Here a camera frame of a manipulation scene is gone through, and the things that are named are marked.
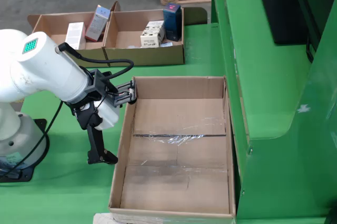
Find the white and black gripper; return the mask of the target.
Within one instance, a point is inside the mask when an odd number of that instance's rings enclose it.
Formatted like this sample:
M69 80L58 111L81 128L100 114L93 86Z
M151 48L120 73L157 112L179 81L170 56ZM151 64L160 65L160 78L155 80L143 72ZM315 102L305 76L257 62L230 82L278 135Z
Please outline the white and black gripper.
M104 147L103 133L100 131L114 127L119 120L119 108L112 105L110 97L100 94L87 95L77 103L67 102L66 105L76 117L80 127L83 130L87 129L91 145L87 154L87 163L89 165L116 164L118 158Z

